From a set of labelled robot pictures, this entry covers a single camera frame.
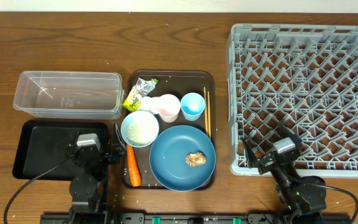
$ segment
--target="orange carrot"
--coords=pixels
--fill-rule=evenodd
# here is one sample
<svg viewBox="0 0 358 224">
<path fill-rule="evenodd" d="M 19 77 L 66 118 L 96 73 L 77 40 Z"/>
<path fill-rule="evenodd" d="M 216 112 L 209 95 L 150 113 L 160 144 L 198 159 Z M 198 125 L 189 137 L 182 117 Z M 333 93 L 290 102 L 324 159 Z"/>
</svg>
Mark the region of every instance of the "orange carrot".
<svg viewBox="0 0 358 224">
<path fill-rule="evenodd" d="M 138 187 L 142 180 L 140 179 L 139 169 L 137 168 L 134 148 L 127 144 L 127 159 L 129 177 L 131 178 L 131 184 L 134 187 Z"/>
</svg>

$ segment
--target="blue plate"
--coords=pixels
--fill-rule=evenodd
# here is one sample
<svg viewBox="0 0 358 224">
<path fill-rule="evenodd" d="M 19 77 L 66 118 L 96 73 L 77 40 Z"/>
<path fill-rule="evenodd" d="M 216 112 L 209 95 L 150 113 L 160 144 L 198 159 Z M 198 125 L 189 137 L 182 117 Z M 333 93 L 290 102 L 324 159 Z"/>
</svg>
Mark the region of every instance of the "blue plate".
<svg viewBox="0 0 358 224">
<path fill-rule="evenodd" d="M 206 156 L 206 164 L 190 167 L 186 156 L 196 152 Z M 188 191 L 201 187 L 214 172 L 215 162 L 211 140 L 191 126 L 168 128 L 155 139 L 150 150 L 150 167 L 155 178 L 171 190 Z"/>
</svg>

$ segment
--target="gold foil wrapper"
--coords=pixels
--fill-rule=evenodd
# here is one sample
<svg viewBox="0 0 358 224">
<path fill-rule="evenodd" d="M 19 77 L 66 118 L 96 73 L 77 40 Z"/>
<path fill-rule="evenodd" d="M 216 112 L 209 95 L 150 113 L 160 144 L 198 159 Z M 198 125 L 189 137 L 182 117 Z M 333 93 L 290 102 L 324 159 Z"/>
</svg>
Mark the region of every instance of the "gold foil wrapper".
<svg viewBox="0 0 358 224">
<path fill-rule="evenodd" d="M 186 156 L 186 163 L 191 167 L 201 166 L 206 163 L 206 157 L 201 152 L 189 153 Z"/>
</svg>

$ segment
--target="wooden table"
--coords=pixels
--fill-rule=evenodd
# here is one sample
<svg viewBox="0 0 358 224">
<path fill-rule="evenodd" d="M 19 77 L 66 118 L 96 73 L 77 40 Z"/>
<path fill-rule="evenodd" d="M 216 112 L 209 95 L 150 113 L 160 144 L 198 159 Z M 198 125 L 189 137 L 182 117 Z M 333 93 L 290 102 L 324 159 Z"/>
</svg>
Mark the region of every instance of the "wooden table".
<svg viewBox="0 0 358 224">
<path fill-rule="evenodd" d="M 109 204 L 147 213 L 279 212 L 283 205 L 272 178 L 239 177 L 229 171 L 225 44 L 235 23 L 358 25 L 358 14 L 0 12 L 0 223 L 8 200 L 26 182 L 12 176 L 22 125 L 33 119 L 12 107 L 24 70 L 117 72 L 125 87 L 127 77 L 140 69 L 209 72 L 216 82 L 214 185 L 187 193 L 129 190 L 114 179 L 117 167 L 111 167 Z M 326 182 L 358 197 L 358 180 Z M 69 184 L 34 182 L 13 203 L 9 223 L 39 223 L 45 212 L 67 212 Z M 325 212 L 353 214 L 354 202 L 347 195 L 329 191 L 326 202 Z"/>
</svg>

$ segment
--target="brown serving tray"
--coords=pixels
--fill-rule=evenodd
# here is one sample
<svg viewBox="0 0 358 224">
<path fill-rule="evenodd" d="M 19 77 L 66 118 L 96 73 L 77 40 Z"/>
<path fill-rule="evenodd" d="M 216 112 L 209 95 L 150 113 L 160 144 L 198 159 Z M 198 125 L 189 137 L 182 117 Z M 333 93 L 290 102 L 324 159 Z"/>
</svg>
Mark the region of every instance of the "brown serving tray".
<svg viewBox="0 0 358 224">
<path fill-rule="evenodd" d="M 204 87 L 206 91 L 209 91 L 210 102 L 211 102 L 211 140 L 214 144 L 216 139 L 216 128 L 215 128 L 215 83 L 213 77 L 206 72 L 199 71 L 153 71 L 153 70 L 141 70 L 133 73 L 128 80 L 127 93 L 129 93 L 132 87 L 136 84 L 138 78 L 150 80 L 152 78 L 158 79 L 158 83 L 155 89 L 149 93 L 148 96 L 161 96 L 164 94 L 173 94 L 180 100 L 187 93 L 199 93 L 201 96 L 204 95 Z M 124 109 L 125 116 L 130 111 Z M 160 133 L 164 130 L 171 128 L 176 125 L 189 125 L 202 130 L 205 133 L 205 117 L 204 113 L 196 121 L 187 121 L 180 112 L 177 120 L 172 123 L 166 123 L 162 121 L 158 115 L 155 115 L 160 125 Z M 127 160 L 125 159 L 121 166 L 121 181 L 122 183 L 131 189 L 167 189 L 158 182 L 154 177 L 149 163 L 151 145 L 135 148 L 135 156 L 139 172 L 142 177 L 142 184 L 139 187 L 133 187 L 127 172 Z M 203 186 L 196 190 L 205 190 L 213 185 L 215 180 L 215 171 L 211 178 Z"/>
</svg>

